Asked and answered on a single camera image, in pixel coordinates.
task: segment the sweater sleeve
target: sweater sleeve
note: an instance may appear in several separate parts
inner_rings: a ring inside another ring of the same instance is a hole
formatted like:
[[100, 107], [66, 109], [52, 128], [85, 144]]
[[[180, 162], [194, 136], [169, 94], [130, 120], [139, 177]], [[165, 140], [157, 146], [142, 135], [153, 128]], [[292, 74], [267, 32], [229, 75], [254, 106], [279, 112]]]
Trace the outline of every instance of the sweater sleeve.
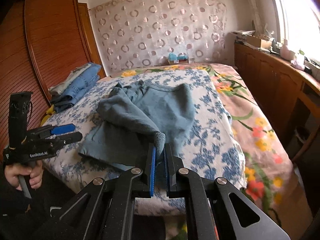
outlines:
[[0, 165], [0, 215], [23, 213], [30, 200], [23, 192], [12, 187], [4, 176], [4, 165]]

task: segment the human hand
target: human hand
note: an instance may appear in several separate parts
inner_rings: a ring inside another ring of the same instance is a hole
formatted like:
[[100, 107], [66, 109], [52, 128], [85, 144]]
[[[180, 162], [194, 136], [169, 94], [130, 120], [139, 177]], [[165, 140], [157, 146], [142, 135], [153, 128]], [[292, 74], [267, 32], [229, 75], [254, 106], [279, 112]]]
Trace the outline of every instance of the human hand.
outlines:
[[7, 165], [4, 169], [5, 178], [17, 190], [22, 190], [21, 185], [19, 183], [18, 175], [30, 175], [30, 186], [31, 188], [36, 189], [41, 186], [42, 174], [42, 161], [36, 161], [36, 166], [33, 169], [31, 167], [23, 166], [19, 163]]

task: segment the person's arm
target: person's arm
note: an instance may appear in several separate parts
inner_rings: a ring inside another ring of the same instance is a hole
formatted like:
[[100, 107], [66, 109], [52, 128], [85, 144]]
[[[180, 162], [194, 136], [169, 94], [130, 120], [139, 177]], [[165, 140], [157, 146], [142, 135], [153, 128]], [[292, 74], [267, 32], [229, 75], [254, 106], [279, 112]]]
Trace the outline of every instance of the person's arm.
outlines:
[[23, 195], [18, 175], [30, 176], [30, 185], [33, 189], [37, 189], [42, 183], [42, 162], [37, 161], [36, 166], [31, 169], [30, 167], [23, 166], [15, 163], [4, 167], [4, 172], [0, 172], [1, 185], [0, 185], [0, 212], [1, 215], [15, 214], [25, 212], [30, 199]]

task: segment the circle patterned wallpaper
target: circle patterned wallpaper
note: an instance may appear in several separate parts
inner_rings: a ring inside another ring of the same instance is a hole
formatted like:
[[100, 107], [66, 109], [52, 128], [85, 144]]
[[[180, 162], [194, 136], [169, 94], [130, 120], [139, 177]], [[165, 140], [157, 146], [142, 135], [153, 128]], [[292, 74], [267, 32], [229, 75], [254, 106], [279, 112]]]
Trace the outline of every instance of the circle patterned wallpaper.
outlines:
[[113, 0], [91, 15], [112, 73], [167, 65], [170, 52], [194, 62], [220, 62], [226, 10], [222, 0]]

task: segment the silver bolt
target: silver bolt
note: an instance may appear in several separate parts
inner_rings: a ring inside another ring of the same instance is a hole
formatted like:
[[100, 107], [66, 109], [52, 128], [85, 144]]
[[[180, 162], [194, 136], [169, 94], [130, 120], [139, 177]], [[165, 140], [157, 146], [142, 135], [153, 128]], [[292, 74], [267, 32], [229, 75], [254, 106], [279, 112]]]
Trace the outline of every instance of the silver bolt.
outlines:
[[132, 174], [139, 174], [141, 172], [141, 169], [139, 169], [139, 168], [133, 168], [133, 169], [131, 169], [131, 173]]
[[179, 173], [180, 174], [188, 174], [189, 173], [189, 170], [187, 168], [180, 168], [179, 169]]
[[98, 186], [98, 185], [101, 185], [103, 183], [103, 180], [101, 178], [95, 178], [93, 180], [93, 184]]
[[224, 178], [224, 177], [219, 177], [219, 178], [217, 178], [217, 182], [218, 182], [220, 185], [225, 185], [225, 184], [227, 184], [227, 179]]

